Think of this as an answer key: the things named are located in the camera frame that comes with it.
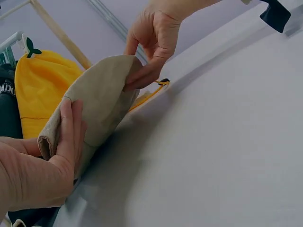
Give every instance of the clothing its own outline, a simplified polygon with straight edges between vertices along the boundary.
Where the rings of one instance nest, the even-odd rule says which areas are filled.
[[[39,135],[68,87],[82,73],[76,63],[52,51],[20,58],[15,86],[25,139]]]
[[[10,64],[0,65],[0,136],[22,139],[22,128],[15,94],[14,77],[14,67]],[[48,227],[53,225],[54,218],[58,211],[58,207],[29,209],[8,212],[8,216],[14,224],[13,227]]]
[[[94,152],[115,130],[138,96],[138,91],[123,92],[123,87],[127,75],[141,67],[141,62],[132,55],[105,58],[85,71],[65,93],[63,100],[83,100],[82,118],[87,123],[80,167],[75,178],[83,173]],[[38,137],[45,160],[56,154],[60,105]]]
[[[0,65],[0,136],[22,138],[21,122],[14,86],[15,69]]]

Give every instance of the green leaf decoration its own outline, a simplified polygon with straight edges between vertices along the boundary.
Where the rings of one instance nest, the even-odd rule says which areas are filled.
[[[42,54],[41,50],[39,50],[39,49],[33,49],[33,53],[35,53],[35,54]]]
[[[27,55],[27,58],[30,58],[33,55],[34,52],[30,51]]]
[[[27,37],[27,48],[29,50],[29,53],[27,55],[27,58],[31,58],[31,56],[35,54],[42,54],[41,50],[34,48],[33,41]]]
[[[33,41],[28,37],[27,37],[27,48],[29,49],[29,51],[32,51],[34,48]]]

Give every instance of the wooden stick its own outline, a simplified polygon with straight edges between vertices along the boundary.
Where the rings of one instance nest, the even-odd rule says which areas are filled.
[[[47,13],[38,0],[30,0],[33,8],[36,10],[41,19],[51,29],[51,31],[58,37],[63,45],[69,50],[74,58],[84,67],[88,69],[91,67],[91,63],[88,58],[82,53],[82,51],[73,43],[73,41],[67,36],[67,34],[59,27],[54,19]]]

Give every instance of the wrist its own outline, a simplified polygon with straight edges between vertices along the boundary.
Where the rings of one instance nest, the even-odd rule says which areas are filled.
[[[193,13],[220,0],[150,0],[150,6],[182,22]]]

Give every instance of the white wall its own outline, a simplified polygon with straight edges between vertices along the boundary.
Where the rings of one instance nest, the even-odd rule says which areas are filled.
[[[127,28],[131,26],[147,1],[103,0],[104,4]],[[20,2],[21,0],[4,0],[1,2],[0,15]],[[123,53],[124,42],[86,0],[40,0],[40,2],[92,62]],[[246,6],[240,0],[224,0],[195,13],[181,26],[175,55],[257,3],[258,1],[254,0],[252,4]],[[0,21],[0,42],[19,30],[23,30],[37,48],[53,50],[64,57],[74,59],[30,5]],[[21,55],[18,48],[14,48],[14,53],[17,53],[16,58]]]

